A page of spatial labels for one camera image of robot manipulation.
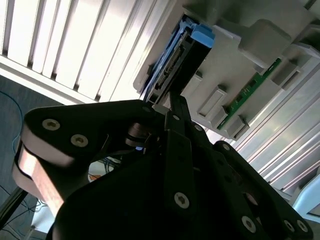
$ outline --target gray carpet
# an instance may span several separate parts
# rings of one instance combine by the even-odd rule
[[[0,91],[10,95],[17,101],[23,115],[34,108],[60,105],[60,103],[2,76],[0,76]],[[17,106],[8,97],[0,94],[0,185],[9,193],[17,187],[11,174],[14,159],[12,141],[19,133],[20,126],[20,113]],[[2,204],[7,197],[8,194],[0,188],[0,204]],[[37,204],[36,198],[30,195],[26,197],[25,201],[30,208]],[[25,206],[20,205],[11,219],[26,210],[27,208]],[[26,212],[14,219],[10,222],[9,226],[4,228],[17,238],[12,236],[9,232],[2,230],[0,231],[0,239],[14,240],[19,239],[19,237],[23,239],[23,235],[25,235],[30,228],[32,217],[32,212]],[[46,235],[36,231],[32,234],[32,237],[45,239]]]

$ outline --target green circuit board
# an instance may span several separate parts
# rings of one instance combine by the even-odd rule
[[[245,85],[245,87],[239,92],[235,99],[225,107],[227,116],[217,127],[218,130],[221,130],[223,126],[228,122],[230,118],[237,112],[237,110],[248,100],[248,98],[260,87],[260,85],[269,77],[269,75],[279,66],[281,59],[277,60],[268,68],[268,70],[260,75],[256,73],[251,80]]]

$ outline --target black tripod leg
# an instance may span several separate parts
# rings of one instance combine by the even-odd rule
[[[19,205],[27,196],[27,192],[20,187],[17,187],[13,193],[0,207],[0,229],[2,229],[12,214],[16,211]]]

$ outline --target blue tab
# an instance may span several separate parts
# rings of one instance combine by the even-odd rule
[[[191,38],[210,49],[214,46],[215,35],[212,33],[212,30],[204,24],[197,24],[194,27]]]

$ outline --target silver bolt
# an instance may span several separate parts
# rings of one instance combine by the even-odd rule
[[[147,106],[143,106],[142,109],[145,110],[148,113],[151,113],[150,108],[148,108]]]
[[[248,229],[249,232],[254,234],[257,231],[256,225],[250,217],[243,216],[241,220],[242,224],[245,226],[246,229]]]
[[[291,232],[294,232],[295,231],[295,228],[291,225],[291,223],[287,220],[284,220],[283,221],[284,224],[286,225],[286,227],[291,231]]]
[[[194,125],[195,129],[197,129],[198,131],[202,131],[202,127],[200,127],[199,125]]]
[[[230,150],[230,147],[227,145],[227,144],[222,144],[222,146],[223,146],[223,148],[225,149],[225,150],[227,150],[227,151],[229,151]]]
[[[88,138],[81,134],[75,134],[71,137],[71,143],[79,148],[84,148],[88,145]]]
[[[190,205],[189,199],[182,192],[177,192],[174,195],[174,201],[182,209],[187,209]]]
[[[298,224],[298,226],[301,228],[302,231],[304,232],[308,232],[308,228],[307,226],[300,220],[297,220],[296,223]]]
[[[60,128],[60,123],[54,119],[46,119],[42,122],[42,126],[50,131],[55,131]]]

